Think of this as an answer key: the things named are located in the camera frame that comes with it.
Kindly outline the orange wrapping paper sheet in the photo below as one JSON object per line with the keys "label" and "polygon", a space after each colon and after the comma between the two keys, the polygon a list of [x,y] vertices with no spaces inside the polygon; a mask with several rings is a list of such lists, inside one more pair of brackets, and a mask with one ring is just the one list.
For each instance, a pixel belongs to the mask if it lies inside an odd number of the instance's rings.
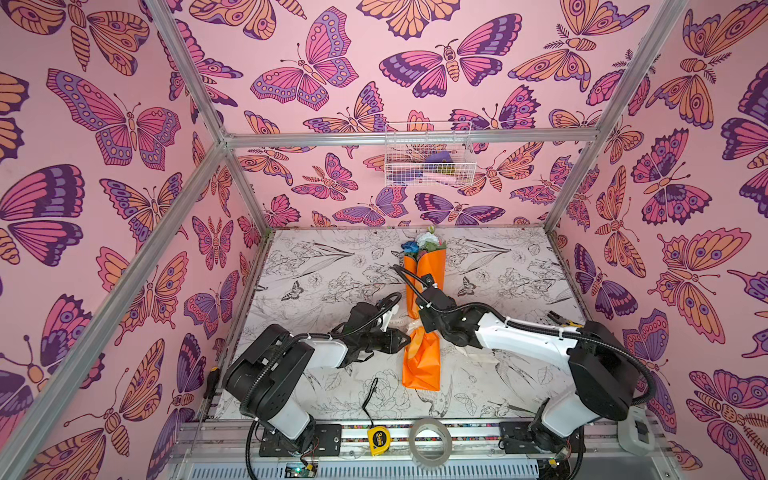
{"label": "orange wrapping paper sheet", "polygon": [[[419,259],[404,258],[404,267],[418,277],[431,275],[439,287],[445,285],[446,251],[425,253]],[[403,360],[403,386],[415,390],[438,392],[441,385],[440,340],[436,333],[428,332],[420,320],[416,295],[410,287],[406,292],[408,326],[411,342],[405,348]]]}

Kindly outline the white fake rose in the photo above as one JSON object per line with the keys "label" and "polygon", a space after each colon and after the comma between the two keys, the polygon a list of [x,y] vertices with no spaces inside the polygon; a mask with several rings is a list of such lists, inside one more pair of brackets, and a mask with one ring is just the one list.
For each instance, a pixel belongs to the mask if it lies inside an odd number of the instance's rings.
{"label": "white fake rose", "polygon": [[434,226],[430,226],[425,233],[421,234],[416,239],[416,243],[420,251],[427,253],[444,250],[446,248],[445,242],[437,236]]}

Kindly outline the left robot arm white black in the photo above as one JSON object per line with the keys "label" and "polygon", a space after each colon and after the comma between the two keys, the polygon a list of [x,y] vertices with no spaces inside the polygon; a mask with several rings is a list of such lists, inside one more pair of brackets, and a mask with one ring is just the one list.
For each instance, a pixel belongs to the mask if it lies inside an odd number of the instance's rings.
{"label": "left robot arm white black", "polygon": [[226,370],[224,390],[239,402],[241,415],[275,436],[292,454],[303,454],[317,443],[316,421],[293,398],[307,370],[344,369],[365,363],[377,353],[395,355],[410,336],[389,326],[398,313],[398,292],[375,304],[359,302],[348,319],[328,333],[292,334],[269,325]]}

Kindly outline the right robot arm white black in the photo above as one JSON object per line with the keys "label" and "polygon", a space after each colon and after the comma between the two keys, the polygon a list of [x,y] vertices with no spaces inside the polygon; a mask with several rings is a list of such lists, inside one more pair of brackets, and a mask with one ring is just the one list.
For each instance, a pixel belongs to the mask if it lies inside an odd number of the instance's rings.
{"label": "right robot arm white black", "polygon": [[426,332],[457,347],[537,359],[569,375],[566,388],[541,404],[524,434],[539,450],[558,452],[585,425],[601,418],[624,421],[632,407],[654,398],[649,368],[599,322],[555,327],[516,320],[482,302],[457,304],[429,276],[399,265],[392,270],[415,294]]}

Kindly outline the yellow tape measure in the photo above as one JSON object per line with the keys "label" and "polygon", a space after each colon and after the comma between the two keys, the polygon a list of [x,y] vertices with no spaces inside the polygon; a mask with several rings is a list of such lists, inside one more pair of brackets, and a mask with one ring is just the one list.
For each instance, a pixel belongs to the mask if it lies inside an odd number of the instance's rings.
{"label": "yellow tape measure", "polygon": [[374,378],[371,382],[368,393],[365,400],[362,403],[361,409],[366,414],[369,420],[369,428],[367,430],[367,439],[372,456],[380,456],[386,453],[391,446],[391,435],[389,429],[384,425],[378,425],[375,423],[373,416],[368,411],[368,406],[373,399],[373,395],[378,388],[379,379]]}

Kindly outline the clear tape roll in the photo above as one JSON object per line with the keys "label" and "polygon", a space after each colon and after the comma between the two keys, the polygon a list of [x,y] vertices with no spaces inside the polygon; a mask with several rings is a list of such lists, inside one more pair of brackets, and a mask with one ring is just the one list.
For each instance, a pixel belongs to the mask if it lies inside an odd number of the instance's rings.
{"label": "clear tape roll", "polygon": [[451,433],[435,418],[419,419],[409,429],[408,451],[418,467],[426,470],[442,468],[453,452]]}

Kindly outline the green circuit board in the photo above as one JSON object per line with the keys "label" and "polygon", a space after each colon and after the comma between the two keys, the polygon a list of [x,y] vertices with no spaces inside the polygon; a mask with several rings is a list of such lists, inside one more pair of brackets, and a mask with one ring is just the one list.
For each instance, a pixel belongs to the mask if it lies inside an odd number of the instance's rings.
{"label": "green circuit board", "polygon": [[284,469],[285,479],[314,479],[318,473],[317,462],[288,462]]}

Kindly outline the black screwdriver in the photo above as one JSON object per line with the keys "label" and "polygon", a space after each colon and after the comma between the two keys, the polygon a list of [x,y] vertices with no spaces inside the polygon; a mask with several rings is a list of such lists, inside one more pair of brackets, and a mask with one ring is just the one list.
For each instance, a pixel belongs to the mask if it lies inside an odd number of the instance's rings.
{"label": "black screwdriver", "polygon": [[210,401],[214,398],[217,391],[217,386],[219,383],[220,376],[221,376],[221,370],[218,367],[212,368],[209,371],[206,377],[205,390],[203,393],[204,401]]}

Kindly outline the grey plastic clamp device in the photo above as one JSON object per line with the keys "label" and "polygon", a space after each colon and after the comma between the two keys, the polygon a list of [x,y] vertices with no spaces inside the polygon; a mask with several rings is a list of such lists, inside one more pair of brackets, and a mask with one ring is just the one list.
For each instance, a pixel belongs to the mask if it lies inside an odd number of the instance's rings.
{"label": "grey plastic clamp device", "polygon": [[643,409],[631,409],[625,420],[617,422],[617,439],[625,452],[647,456],[655,449],[655,436]]}

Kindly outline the yellow handled pliers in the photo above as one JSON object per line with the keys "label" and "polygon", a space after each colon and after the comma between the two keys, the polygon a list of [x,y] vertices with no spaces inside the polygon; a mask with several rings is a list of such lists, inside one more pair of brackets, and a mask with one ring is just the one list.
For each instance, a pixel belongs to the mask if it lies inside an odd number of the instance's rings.
{"label": "yellow handled pliers", "polygon": [[557,328],[567,328],[572,330],[578,330],[584,327],[583,323],[578,323],[570,319],[567,319],[564,316],[554,311],[548,311],[546,314],[546,318],[553,326]]}

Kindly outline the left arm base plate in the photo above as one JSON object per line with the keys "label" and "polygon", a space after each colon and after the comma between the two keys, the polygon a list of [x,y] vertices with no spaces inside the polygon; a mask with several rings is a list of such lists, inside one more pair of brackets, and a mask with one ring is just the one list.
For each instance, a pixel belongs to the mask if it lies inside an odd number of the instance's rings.
{"label": "left arm base plate", "polygon": [[308,427],[296,439],[289,439],[280,430],[266,430],[260,442],[260,457],[338,457],[341,450],[342,425],[316,424]]}

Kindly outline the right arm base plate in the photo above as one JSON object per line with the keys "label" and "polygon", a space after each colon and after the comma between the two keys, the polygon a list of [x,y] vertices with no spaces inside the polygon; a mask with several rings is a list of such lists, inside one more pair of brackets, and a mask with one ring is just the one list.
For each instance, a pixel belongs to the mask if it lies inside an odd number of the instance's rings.
{"label": "right arm base plate", "polygon": [[561,461],[585,452],[577,432],[559,437],[537,422],[520,419],[502,421],[499,429],[498,447],[506,454],[541,454]]}

